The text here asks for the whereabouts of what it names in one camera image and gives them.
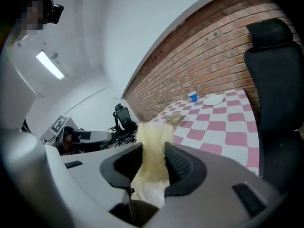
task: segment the white plate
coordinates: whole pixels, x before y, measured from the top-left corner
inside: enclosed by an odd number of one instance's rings
[[[204,100],[204,105],[217,105],[224,100],[222,95],[212,95]]]

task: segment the table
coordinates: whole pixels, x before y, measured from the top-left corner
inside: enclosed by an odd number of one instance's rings
[[[211,95],[224,100],[213,106],[203,101]],[[249,100],[243,89],[172,102],[153,122],[164,124],[173,114],[180,113],[182,122],[174,128],[174,142],[234,159],[258,175],[259,140],[257,125]]]

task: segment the ceiling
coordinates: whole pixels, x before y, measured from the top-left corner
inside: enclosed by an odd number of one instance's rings
[[[70,80],[101,67],[100,30],[105,0],[54,0],[64,6],[56,25],[47,24],[21,42],[8,49],[12,64],[40,96],[45,96],[58,84],[64,87]],[[44,50],[65,75],[58,80],[36,59]]]

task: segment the checkered tablecloth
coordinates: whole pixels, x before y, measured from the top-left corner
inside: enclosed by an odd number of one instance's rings
[[[204,105],[206,97],[223,95],[213,106]],[[153,121],[162,124],[173,113],[182,122],[174,130],[174,142],[232,158],[258,175],[259,141],[257,125],[243,89],[172,102]]]

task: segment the white wall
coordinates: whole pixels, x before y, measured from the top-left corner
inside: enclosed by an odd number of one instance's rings
[[[45,97],[38,97],[26,119],[30,130],[40,137],[59,114],[66,113],[78,104],[66,114],[72,117],[78,127],[106,131],[115,125],[112,113],[118,103],[120,101],[113,98],[112,87],[104,73],[97,70],[64,86],[59,85]]]
[[[107,0],[102,66],[119,96],[159,43],[212,0]]]

